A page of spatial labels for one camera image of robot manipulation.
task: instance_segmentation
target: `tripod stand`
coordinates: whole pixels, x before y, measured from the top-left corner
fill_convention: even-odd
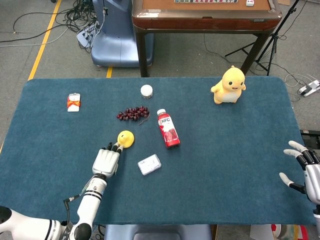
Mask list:
[[[295,0],[295,2],[293,3],[293,5],[290,7],[289,11],[287,12],[287,14],[285,15],[284,19],[282,20],[282,22],[280,23],[280,25],[277,27],[277,29],[275,30],[274,33],[271,34],[271,39],[270,41],[267,43],[267,45],[265,46],[265,48],[263,49],[263,51],[261,52],[260,56],[258,57],[257,60],[255,60],[255,62],[260,66],[262,67],[265,71],[266,71],[266,75],[269,76],[269,73],[270,73],[270,68],[271,68],[271,63],[272,63],[272,59],[274,58],[274,55],[275,53],[277,53],[277,41],[278,41],[278,38],[279,38],[279,31],[281,30],[282,26],[285,24],[285,22],[287,21],[288,17],[293,14],[297,9],[296,9],[296,5],[297,3],[299,2],[299,0]],[[271,49],[271,54],[270,54],[270,59],[269,59],[269,65],[267,67],[263,66],[261,63],[260,63],[260,60],[262,59],[262,57],[264,56],[265,52],[267,51],[268,47],[271,45],[272,43],[272,49]],[[233,52],[230,52],[228,53],[227,55],[225,55],[225,57],[231,55],[231,54],[234,54],[236,52],[239,52],[239,51],[243,51],[245,54],[249,54],[245,48],[247,47],[250,47],[251,45],[253,45],[254,42],[246,45],[246,46],[243,46]]]

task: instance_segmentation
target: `robot finger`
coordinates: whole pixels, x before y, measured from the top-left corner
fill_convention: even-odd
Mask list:
[[[286,174],[283,172],[279,173],[279,176],[281,180],[284,182],[285,185],[287,185],[289,188],[292,188],[294,190],[297,190],[298,192],[302,194],[306,194],[306,187],[300,184],[295,183],[294,181],[291,181]]]
[[[106,149],[110,151],[111,148],[112,148],[112,142],[109,142],[109,144],[108,144],[108,146],[106,147]]]
[[[116,152],[119,153],[119,154],[121,154],[122,151],[123,151],[123,149],[124,149],[124,146],[121,145],[120,147],[118,147],[118,149],[116,150]]]
[[[314,158],[311,156],[310,151],[305,146],[297,143],[296,141],[289,141],[289,145],[295,149],[297,149],[300,153],[303,154],[304,158],[307,160],[309,164],[315,164]]]
[[[119,147],[119,144],[116,142],[116,143],[113,145],[111,151],[113,151],[113,152],[117,151],[118,147]]]
[[[313,149],[309,149],[309,152],[311,154],[311,156],[313,157],[313,160],[316,164],[320,164],[320,157],[318,156],[318,154],[315,152],[315,150]]]
[[[305,159],[305,157],[303,156],[303,154],[297,150],[293,150],[293,149],[285,149],[283,150],[283,152],[289,156],[294,156],[295,159],[298,161],[298,163],[300,164],[300,166],[302,167],[302,170],[305,171],[306,170],[306,166],[309,164],[307,162],[307,160]]]

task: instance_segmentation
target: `yellow plush toy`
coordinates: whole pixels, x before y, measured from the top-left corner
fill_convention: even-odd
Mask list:
[[[245,75],[237,67],[231,66],[223,75],[220,82],[211,88],[216,104],[236,103],[242,90],[246,90]]]

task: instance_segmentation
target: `brown table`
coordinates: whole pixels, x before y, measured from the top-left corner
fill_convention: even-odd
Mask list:
[[[282,18],[277,0],[236,3],[175,3],[174,0],[133,0],[141,77],[148,77],[145,35],[148,33],[253,34],[254,45],[242,64],[246,74]]]

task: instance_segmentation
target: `power strip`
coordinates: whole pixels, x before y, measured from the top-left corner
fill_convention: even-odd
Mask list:
[[[307,86],[301,87],[298,90],[298,93],[302,96],[307,97],[318,90],[320,90],[320,82],[318,80],[314,80],[313,82],[310,82]]]
[[[76,39],[84,48],[89,48],[91,47],[91,42],[95,37],[95,35],[96,35],[96,26],[91,25],[83,29],[81,32],[79,32],[76,36]]]

